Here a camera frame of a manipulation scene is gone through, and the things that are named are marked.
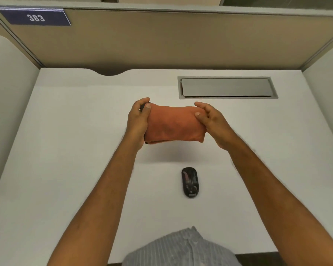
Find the grey striped shirt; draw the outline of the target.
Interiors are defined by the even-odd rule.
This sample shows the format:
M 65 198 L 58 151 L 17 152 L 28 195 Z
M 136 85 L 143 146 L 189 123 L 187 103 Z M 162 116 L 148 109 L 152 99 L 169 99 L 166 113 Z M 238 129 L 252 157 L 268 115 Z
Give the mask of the grey striped shirt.
M 129 253 L 122 266 L 242 266 L 227 248 L 204 239 L 195 227 L 160 237 Z

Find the person's right hand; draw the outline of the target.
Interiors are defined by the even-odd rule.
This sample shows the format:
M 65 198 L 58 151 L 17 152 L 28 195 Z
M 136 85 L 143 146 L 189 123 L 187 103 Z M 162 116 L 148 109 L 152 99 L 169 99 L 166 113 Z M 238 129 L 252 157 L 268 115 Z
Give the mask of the person's right hand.
M 204 126 L 217 145 L 226 151 L 230 151 L 239 137 L 222 113 L 207 103 L 197 101 L 194 105 L 203 109 L 203 114 L 209 117 L 209 124 Z

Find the white side divider panel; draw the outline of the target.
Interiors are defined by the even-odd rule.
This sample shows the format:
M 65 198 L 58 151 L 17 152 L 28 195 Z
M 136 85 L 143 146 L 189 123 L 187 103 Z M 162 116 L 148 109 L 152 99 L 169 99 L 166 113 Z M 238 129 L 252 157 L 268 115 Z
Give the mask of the white side divider panel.
M 39 68 L 0 36 L 0 178 L 38 75 Z
M 333 133 L 333 48 L 303 72 Z

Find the person's left hand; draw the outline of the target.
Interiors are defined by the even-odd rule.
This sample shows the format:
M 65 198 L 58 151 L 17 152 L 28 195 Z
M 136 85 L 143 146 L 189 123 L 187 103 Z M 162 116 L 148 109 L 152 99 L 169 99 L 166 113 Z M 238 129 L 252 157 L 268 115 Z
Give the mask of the person's left hand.
M 127 119 L 126 131 L 123 141 L 137 152 L 144 144 L 144 134 L 147 130 L 148 120 L 144 120 L 141 116 L 141 105 L 149 103 L 150 98 L 142 98 L 134 102 Z

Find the person's left forearm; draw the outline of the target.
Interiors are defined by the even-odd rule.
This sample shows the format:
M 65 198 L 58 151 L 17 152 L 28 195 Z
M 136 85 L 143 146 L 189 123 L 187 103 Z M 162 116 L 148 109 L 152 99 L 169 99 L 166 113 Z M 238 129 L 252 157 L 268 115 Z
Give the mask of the person's left forearm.
M 107 266 L 140 138 L 125 133 L 95 187 L 75 214 L 47 266 Z

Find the person's right forearm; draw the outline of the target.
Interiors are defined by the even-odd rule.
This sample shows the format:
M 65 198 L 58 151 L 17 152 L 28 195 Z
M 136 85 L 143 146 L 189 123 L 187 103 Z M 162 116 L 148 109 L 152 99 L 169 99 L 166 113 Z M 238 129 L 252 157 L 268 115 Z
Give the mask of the person's right forearm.
M 333 266 L 333 238 L 237 135 L 224 140 L 267 232 L 288 266 Z

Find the blue number sign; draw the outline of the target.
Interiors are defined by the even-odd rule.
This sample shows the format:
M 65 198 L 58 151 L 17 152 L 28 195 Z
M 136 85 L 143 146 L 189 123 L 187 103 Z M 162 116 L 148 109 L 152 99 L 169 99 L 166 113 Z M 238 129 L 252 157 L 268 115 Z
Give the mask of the blue number sign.
M 11 25 L 71 26 L 63 9 L 0 7 L 0 13 Z

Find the beige desk partition panel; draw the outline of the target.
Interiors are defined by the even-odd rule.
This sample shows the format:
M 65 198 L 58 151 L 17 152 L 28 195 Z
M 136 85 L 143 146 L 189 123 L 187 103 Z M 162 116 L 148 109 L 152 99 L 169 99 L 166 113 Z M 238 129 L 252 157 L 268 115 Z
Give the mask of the beige desk partition panel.
M 0 27 L 36 64 L 130 69 L 305 70 L 333 48 L 333 10 L 0 0 L 63 9 L 70 26 Z

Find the black computer mouse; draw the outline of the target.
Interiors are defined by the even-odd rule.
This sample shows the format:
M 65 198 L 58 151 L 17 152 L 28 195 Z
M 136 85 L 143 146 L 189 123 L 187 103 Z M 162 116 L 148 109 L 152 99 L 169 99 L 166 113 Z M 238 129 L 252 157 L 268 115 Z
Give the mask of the black computer mouse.
M 186 197 L 195 198 L 199 191 L 199 179 L 196 169 L 185 167 L 181 171 L 182 189 Z

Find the orange cloth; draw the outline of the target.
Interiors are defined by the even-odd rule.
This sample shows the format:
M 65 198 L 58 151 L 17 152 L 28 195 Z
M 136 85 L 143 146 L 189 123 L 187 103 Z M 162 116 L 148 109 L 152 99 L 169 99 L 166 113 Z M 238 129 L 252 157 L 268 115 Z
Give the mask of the orange cloth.
M 171 141 L 204 142 L 206 127 L 197 120 L 196 113 L 205 115 L 195 106 L 169 107 L 151 103 L 148 126 L 144 134 L 146 144 Z

